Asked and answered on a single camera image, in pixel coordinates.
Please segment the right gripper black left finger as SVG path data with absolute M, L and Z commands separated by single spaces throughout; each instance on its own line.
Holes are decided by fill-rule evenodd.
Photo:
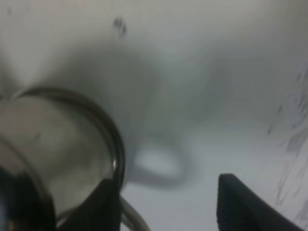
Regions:
M 59 231 L 120 230 L 119 187 L 114 180 L 103 180 L 94 192 L 69 216 Z

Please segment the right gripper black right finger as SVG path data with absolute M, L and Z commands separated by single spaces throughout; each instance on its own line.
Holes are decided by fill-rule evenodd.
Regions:
M 233 174 L 218 178 L 217 224 L 220 231 L 300 231 Z

